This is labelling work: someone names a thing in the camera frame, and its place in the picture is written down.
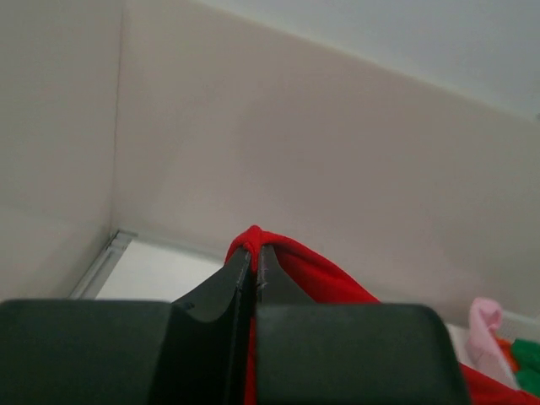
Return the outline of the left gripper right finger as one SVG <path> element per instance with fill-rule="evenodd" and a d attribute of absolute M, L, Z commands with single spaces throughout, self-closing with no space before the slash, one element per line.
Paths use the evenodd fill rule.
<path fill-rule="evenodd" d="M 259 404 L 467 404 L 438 314 L 414 304 L 315 302 L 260 253 L 256 304 Z"/>

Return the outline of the red t-shirt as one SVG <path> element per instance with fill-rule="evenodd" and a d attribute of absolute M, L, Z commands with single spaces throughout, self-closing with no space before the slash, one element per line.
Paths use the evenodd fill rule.
<path fill-rule="evenodd" d="M 259 254 L 271 245 L 282 269 L 317 303 L 378 304 L 380 301 L 346 272 L 317 252 L 289 237 L 274 234 L 252 225 L 230 244 L 226 259 L 244 248 L 251 254 L 251 272 L 256 276 Z M 467 389 L 474 404 L 539 404 L 539 397 L 526 391 L 514 390 L 460 364 Z"/>

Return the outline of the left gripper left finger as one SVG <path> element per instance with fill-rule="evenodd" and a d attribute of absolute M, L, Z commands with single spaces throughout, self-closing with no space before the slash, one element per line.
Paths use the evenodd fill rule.
<path fill-rule="evenodd" d="M 236 250 L 168 303 L 1 305 L 4 404 L 239 404 L 252 312 L 251 256 Z"/>

